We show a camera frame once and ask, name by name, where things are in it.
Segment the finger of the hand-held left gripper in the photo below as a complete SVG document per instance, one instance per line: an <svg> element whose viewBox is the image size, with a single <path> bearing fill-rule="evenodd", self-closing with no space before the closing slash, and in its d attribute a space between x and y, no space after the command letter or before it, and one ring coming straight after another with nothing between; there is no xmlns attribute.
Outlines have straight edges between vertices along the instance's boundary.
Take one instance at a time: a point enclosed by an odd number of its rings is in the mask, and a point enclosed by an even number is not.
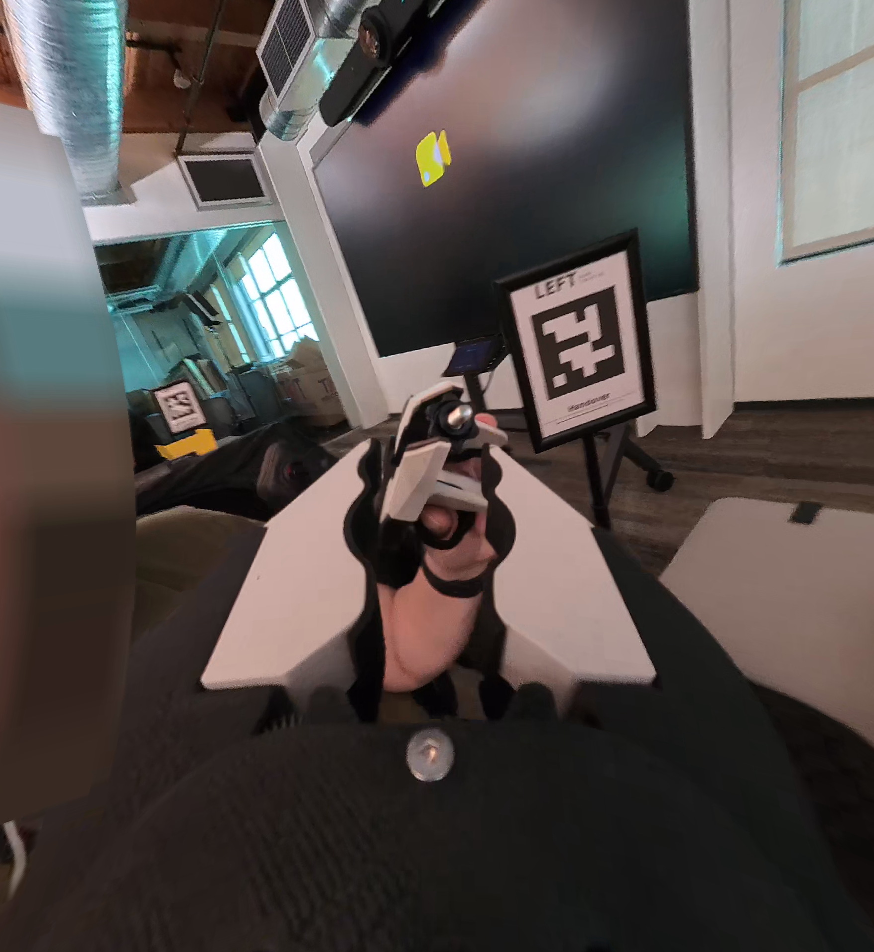
<svg viewBox="0 0 874 952"><path fill-rule="evenodd" d="M443 469L452 442L430 438L399 451L396 440L386 463L386 480L380 506L380 522L414 523L428 506L450 509L443 483Z"/></svg>
<svg viewBox="0 0 874 952"><path fill-rule="evenodd" d="M436 385L411 396L394 437L395 448L407 448L438 438L451 442L465 438L465 422L450 422L454 411L465 405L464 389L454 382Z"/></svg>

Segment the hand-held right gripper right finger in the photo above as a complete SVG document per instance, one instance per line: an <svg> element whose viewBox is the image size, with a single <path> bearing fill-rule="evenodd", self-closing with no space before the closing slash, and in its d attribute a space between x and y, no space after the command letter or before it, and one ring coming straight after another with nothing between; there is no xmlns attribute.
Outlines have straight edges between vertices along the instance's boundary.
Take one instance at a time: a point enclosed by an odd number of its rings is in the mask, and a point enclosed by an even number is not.
<svg viewBox="0 0 874 952"><path fill-rule="evenodd" d="M541 684L561 713L581 684L652 685L656 670L593 524L501 448L486 450L483 475L487 530L502 530L492 543L502 678Z"/></svg>

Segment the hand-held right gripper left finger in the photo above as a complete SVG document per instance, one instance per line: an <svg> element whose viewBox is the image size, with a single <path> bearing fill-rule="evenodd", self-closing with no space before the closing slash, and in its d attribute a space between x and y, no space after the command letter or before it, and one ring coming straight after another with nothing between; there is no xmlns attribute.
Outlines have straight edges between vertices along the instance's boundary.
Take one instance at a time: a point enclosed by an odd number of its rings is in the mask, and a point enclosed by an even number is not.
<svg viewBox="0 0 874 952"><path fill-rule="evenodd" d="M377 718L384 639L372 552L382 446L366 440L270 520L201 676L208 691L282 688L299 711L341 690Z"/></svg>

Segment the black knob screw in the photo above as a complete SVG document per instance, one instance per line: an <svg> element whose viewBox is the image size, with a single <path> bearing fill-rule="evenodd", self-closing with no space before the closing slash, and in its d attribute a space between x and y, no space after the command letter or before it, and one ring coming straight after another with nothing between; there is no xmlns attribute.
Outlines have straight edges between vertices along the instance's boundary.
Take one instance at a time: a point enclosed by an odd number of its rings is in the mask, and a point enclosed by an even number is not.
<svg viewBox="0 0 874 952"><path fill-rule="evenodd" d="M457 398L446 399L437 406L432 424L434 434L455 446L455 451L462 451L478 432L472 405Z"/></svg>

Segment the person's left hand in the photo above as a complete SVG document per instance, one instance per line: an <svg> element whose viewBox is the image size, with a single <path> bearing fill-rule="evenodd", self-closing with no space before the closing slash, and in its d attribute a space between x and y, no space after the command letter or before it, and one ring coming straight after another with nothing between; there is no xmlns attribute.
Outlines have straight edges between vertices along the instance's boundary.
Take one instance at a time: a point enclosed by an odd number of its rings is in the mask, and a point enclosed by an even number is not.
<svg viewBox="0 0 874 952"><path fill-rule="evenodd" d="M398 588L377 586L383 628L383 690L411 693L450 669L476 625L496 559L479 513L451 549L418 545L417 566Z"/></svg>

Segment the small yellow bin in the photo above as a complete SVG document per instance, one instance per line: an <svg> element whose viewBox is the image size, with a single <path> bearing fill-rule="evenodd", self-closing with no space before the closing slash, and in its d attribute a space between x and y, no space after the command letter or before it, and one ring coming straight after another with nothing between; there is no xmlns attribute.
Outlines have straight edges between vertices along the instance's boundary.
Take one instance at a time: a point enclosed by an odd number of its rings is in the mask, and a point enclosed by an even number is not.
<svg viewBox="0 0 874 952"><path fill-rule="evenodd" d="M208 427L194 429L189 435L180 434L181 439L168 445L156 445L155 450L167 462L189 457L202 457L218 448L218 440Z"/></svg>

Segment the small framed marker sign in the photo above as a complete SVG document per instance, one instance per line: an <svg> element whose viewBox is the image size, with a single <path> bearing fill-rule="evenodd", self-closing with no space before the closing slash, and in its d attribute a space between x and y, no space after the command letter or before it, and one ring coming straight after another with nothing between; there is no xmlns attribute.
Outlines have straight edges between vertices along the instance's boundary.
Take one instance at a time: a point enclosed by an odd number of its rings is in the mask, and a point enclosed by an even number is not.
<svg viewBox="0 0 874 952"><path fill-rule="evenodd" d="M150 395L170 435L178 437L207 426L200 398L189 380L154 388Z"/></svg>

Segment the small tablet on stand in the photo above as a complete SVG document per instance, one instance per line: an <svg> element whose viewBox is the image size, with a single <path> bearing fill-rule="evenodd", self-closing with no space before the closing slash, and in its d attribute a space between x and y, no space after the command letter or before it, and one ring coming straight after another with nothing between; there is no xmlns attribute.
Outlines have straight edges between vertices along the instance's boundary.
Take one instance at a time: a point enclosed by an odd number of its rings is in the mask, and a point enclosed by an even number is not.
<svg viewBox="0 0 874 952"><path fill-rule="evenodd" d="M501 332L491 336L470 339L455 346L455 350L443 371L446 378L460 377L464 380L470 403L476 412L486 413L485 385L482 375L492 378L495 369L507 356L507 346Z"/></svg>

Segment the cardboard boxes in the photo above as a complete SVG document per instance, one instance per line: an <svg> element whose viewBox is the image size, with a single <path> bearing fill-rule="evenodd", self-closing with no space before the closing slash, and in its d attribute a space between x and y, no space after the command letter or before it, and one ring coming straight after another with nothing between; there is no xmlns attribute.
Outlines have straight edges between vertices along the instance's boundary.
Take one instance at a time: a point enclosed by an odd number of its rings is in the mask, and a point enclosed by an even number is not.
<svg viewBox="0 0 874 952"><path fill-rule="evenodd" d="M304 337L270 373L290 416L318 427L347 422L341 398L324 362L319 343Z"/></svg>

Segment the black rolling stand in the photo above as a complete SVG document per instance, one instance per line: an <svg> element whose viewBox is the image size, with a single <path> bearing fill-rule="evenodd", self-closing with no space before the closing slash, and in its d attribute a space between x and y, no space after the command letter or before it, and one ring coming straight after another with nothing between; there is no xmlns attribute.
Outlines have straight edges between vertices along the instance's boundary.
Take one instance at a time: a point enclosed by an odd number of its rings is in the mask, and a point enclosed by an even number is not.
<svg viewBox="0 0 874 952"><path fill-rule="evenodd" d="M645 472L646 485L658 493L669 491L674 475L638 445L631 422L618 423L582 438L586 477L595 524L611 530L610 500L623 460Z"/></svg>

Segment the black framed marker sign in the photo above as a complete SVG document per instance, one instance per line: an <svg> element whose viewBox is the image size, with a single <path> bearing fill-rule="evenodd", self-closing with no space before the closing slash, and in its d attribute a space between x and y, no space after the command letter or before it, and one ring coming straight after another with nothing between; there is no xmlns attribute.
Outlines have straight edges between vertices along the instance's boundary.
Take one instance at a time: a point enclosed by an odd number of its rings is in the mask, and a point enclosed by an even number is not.
<svg viewBox="0 0 874 952"><path fill-rule="evenodd" d="M638 230L492 289L536 453L657 411Z"/></svg>

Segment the yellow sticker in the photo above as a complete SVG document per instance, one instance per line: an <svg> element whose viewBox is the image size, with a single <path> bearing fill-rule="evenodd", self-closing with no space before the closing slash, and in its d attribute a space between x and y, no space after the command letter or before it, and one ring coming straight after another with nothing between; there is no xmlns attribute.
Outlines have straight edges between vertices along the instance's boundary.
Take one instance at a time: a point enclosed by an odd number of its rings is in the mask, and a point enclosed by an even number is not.
<svg viewBox="0 0 874 952"><path fill-rule="evenodd" d="M436 184L448 170L451 152L446 131L431 131L421 139L415 150L415 161L424 188Z"/></svg>

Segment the white framed window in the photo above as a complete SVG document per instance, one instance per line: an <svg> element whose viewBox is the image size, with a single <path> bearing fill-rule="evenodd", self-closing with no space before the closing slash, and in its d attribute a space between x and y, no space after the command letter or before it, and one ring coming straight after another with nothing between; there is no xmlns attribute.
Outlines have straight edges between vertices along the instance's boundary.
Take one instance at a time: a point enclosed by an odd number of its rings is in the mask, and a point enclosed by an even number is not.
<svg viewBox="0 0 874 952"><path fill-rule="evenodd" d="M785 2L784 262L874 243L874 1Z"/></svg>

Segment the large black wall screen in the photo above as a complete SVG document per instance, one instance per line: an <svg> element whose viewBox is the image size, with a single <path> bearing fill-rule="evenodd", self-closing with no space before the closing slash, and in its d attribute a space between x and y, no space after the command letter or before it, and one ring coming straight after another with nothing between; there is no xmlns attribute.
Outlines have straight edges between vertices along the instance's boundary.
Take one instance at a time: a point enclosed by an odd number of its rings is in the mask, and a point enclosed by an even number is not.
<svg viewBox="0 0 874 952"><path fill-rule="evenodd" d="M493 282L630 230L648 301L697 291L692 162L688 2L446 2L314 176L386 358L490 335Z"/></svg>

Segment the white wall vent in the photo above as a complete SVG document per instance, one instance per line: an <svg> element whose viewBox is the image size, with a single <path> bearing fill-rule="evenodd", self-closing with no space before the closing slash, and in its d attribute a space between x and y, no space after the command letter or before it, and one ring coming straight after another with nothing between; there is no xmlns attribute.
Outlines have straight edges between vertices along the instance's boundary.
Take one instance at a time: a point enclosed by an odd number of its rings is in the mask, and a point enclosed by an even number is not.
<svg viewBox="0 0 874 952"><path fill-rule="evenodd" d="M272 203L271 188L252 152L180 154L177 165L199 210L257 208Z"/></svg>

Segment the silver duct with grille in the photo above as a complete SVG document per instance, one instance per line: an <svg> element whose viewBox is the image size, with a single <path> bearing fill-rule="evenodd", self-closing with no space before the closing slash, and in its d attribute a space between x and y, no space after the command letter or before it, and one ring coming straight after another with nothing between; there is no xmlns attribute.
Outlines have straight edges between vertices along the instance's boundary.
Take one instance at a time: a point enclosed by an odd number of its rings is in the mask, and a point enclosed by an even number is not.
<svg viewBox="0 0 874 952"><path fill-rule="evenodd" d="M373 1L276 1L256 49L266 81L259 113L268 133L294 142L358 39Z"/></svg>

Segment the ribbed silver duct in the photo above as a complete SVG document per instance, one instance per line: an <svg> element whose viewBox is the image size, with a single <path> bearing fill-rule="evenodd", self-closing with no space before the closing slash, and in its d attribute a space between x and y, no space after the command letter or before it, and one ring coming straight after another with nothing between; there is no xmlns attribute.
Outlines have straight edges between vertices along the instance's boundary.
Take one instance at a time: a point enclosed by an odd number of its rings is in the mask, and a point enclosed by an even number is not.
<svg viewBox="0 0 874 952"><path fill-rule="evenodd" d="M126 1L6 1L4 29L41 133L60 139L85 205L120 191Z"/></svg>

